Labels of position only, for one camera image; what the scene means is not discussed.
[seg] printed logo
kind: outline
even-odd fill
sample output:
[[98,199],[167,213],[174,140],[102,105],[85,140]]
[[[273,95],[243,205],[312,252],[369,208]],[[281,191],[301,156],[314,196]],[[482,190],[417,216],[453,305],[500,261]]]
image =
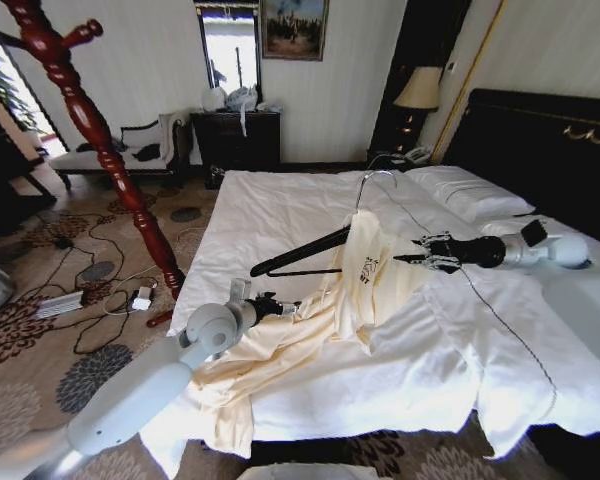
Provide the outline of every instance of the printed logo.
[[367,257],[365,258],[364,265],[362,266],[362,272],[360,272],[360,281],[365,285],[369,283],[371,277],[376,272],[378,268],[378,260],[374,260],[373,258]]

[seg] white pillow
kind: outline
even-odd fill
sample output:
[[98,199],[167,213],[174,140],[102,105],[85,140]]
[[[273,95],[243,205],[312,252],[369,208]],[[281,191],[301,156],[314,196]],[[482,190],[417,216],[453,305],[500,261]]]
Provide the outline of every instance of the white pillow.
[[160,143],[162,138],[161,128],[156,120],[145,127],[122,127],[122,143],[127,147],[146,147],[153,143]]
[[544,215],[529,215],[519,218],[507,218],[500,220],[489,220],[478,226],[478,230],[483,235],[493,235],[499,237],[510,233],[518,233],[523,227],[531,223],[533,220],[540,220],[542,226],[549,235],[563,235],[565,233],[579,233],[587,242],[589,247],[589,259],[600,266],[600,242],[595,238],[591,238],[584,233],[580,233],[567,225],[554,220],[551,217]]
[[435,166],[407,175],[463,220],[526,215],[534,209],[523,198],[460,167]]

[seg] doorway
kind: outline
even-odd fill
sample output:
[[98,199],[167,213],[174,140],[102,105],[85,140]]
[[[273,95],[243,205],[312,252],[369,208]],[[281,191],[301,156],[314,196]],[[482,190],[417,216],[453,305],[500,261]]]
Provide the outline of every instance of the doorway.
[[54,158],[67,153],[66,144],[49,120],[11,55],[0,44],[0,102],[27,134],[38,154]]

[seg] window frame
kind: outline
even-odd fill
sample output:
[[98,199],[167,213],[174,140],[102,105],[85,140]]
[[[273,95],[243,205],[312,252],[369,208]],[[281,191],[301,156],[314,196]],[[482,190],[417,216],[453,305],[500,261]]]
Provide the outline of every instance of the window frame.
[[227,3],[227,2],[196,2],[194,0],[193,5],[196,9],[196,16],[198,17],[198,24],[200,25],[200,35],[202,40],[202,51],[204,52],[205,65],[207,67],[207,80],[209,81],[209,88],[214,88],[213,73],[211,72],[211,61],[209,60],[209,52],[207,50],[207,37],[204,28],[203,10],[215,10],[226,8],[238,8],[240,10],[250,10],[253,12],[253,35],[256,44],[256,91],[258,92],[258,102],[262,102],[262,74],[260,62],[262,60],[262,52],[260,46],[260,10],[258,3]]

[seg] clothes hanger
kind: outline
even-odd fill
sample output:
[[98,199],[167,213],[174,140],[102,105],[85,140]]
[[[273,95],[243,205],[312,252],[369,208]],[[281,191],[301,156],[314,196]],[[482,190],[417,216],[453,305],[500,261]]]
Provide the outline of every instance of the clothes hanger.
[[[398,180],[392,172],[389,172],[387,170],[375,170],[373,172],[365,174],[365,176],[362,178],[362,182],[360,183],[360,190],[358,190],[358,198],[356,200],[355,209],[356,212],[358,211],[358,207],[360,206],[360,199],[362,198],[362,191],[364,190],[364,185],[367,182],[367,180],[373,177],[375,174],[391,176],[393,178],[394,187],[398,188]],[[330,233],[329,235],[320,237],[317,240],[309,242],[298,248],[294,248],[293,250],[278,255],[277,257],[265,260],[264,262],[261,262],[255,267],[253,267],[251,269],[250,275],[252,277],[259,277],[260,275],[264,274],[267,274],[267,276],[269,277],[290,277],[297,275],[315,275],[322,273],[341,272],[342,269],[339,268],[331,268],[326,270],[300,270],[294,272],[273,272],[273,270],[277,270],[292,263],[298,262],[304,258],[317,255],[318,253],[337,247],[338,245],[343,245],[347,241],[350,229],[351,225],[347,225],[346,227],[343,227],[340,230],[336,230],[335,232]]]

